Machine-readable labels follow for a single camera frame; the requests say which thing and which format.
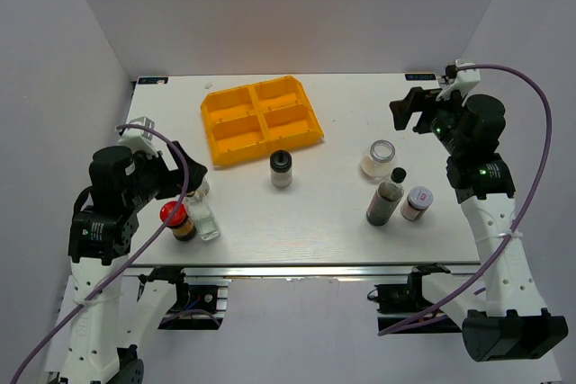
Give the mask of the clear square oil bottle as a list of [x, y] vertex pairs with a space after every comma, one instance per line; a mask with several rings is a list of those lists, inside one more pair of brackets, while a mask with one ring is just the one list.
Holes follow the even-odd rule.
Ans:
[[211, 241], [221, 235], [221, 230], [212, 210], [201, 192], [192, 192], [185, 197], [188, 215], [203, 241]]

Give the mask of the red-lid dark sauce jar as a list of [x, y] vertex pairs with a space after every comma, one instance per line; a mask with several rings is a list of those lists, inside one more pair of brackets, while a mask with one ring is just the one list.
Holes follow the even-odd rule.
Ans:
[[159, 217], [171, 230], [173, 237], [180, 242], [191, 241], [197, 234], [196, 227], [183, 204], [178, 204], [176, 201], [167, 202], [161, 208]]

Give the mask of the dark soy sauce bottle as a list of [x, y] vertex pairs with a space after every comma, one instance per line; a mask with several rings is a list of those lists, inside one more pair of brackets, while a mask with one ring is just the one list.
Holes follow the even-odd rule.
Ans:
[[366, 211], [366, 219], [371, 225], [379, 227], [388, 223], [404, 196], [406, 175], [404, 168], [396, 167], [380, 182]]

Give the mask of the black-lid white spice jar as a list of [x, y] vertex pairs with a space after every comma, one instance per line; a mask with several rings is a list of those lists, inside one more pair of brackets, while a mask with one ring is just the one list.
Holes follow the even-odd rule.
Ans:
[[269, 158], [271, 182], [275, 187], [284, 188], [292, 183], [293, 160], [292, 155], [279, 149]]

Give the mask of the white-lid seasoning jar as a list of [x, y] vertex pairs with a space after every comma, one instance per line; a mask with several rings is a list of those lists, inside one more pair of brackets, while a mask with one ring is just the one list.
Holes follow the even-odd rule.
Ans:
[[408, 221], [416, 221], [430, 208], [434, 200], [432, 191], [424, 186], [412, 188], [400, 208], [400, 214]]

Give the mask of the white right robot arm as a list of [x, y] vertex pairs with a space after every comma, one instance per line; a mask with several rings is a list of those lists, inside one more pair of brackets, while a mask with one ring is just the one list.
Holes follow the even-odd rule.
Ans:
[[408, 303], [422, 311], [410, 323], [385, 328], [391, 334], [429, 324], [440, 311], [462, 332], [476, 362], [535, 360], [569, 333], [563, 316], [552, 315], [529, 270], [520, 233], [515, 186], [497, 152], [505, 129], [505, 107], [496, 98], [458, 91], [413, 87], [390, 104], [394, 127], [404, 130], [414, 113], [414, 131], [433, 134], [449, 157], [446, 175], [472, 231], [480, 259], [484, 294], [458, 282], [448, 270], [418, 270], [410, 275]]

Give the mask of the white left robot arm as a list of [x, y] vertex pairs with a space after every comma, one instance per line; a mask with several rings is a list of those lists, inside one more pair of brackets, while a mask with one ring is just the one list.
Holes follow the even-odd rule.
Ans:
[[142, 382], [141, 356], [162, 319], [189, 303], [182, 268], [159, 266], [140, 276], [144, 291], [137, 305], [119, 318], [122, 275], [133, 255], [139, 211], [153, 200], [187, 194], [207, 173], [179, 142], [169, 142], [168, 150], [174, 170], [153, 150], [111, 146], [93, 155], [91, 184], [76, 200], [69, 234], [75, 315], [64, 320], [71, 332], [57, 383]]

